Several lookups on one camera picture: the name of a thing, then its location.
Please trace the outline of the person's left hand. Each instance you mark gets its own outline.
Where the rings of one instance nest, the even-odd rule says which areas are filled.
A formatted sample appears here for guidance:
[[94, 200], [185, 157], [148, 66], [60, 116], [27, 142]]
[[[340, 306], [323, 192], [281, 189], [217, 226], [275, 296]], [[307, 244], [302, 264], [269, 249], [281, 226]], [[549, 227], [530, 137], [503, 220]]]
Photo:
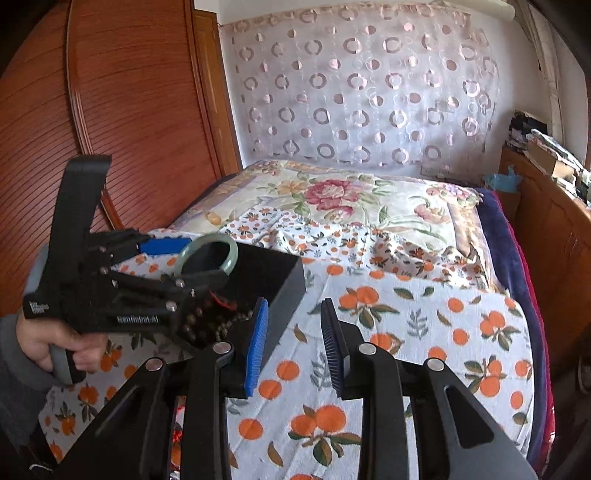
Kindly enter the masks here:
[[50, 346], [71, 351], [77, 370], [94, 372], [100, 368], [107, 343], [106, 334], [78, 334], [61, 320], [30, 320], [23, 314], [17, 318], [15, 332], [25, 356], [46, 372], [53, 371]]

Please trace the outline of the grey left sleeve forearm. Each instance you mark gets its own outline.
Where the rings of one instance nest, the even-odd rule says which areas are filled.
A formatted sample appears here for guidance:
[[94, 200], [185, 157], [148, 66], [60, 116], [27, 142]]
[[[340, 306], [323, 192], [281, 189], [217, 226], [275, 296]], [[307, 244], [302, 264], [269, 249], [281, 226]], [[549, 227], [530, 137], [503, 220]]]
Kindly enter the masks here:
[[1, 319], [1, 440], [14, 448], [28, 443], [46, 394], [56, 384], [52, 372], [22, 352], [15, 332], [19, 315]]

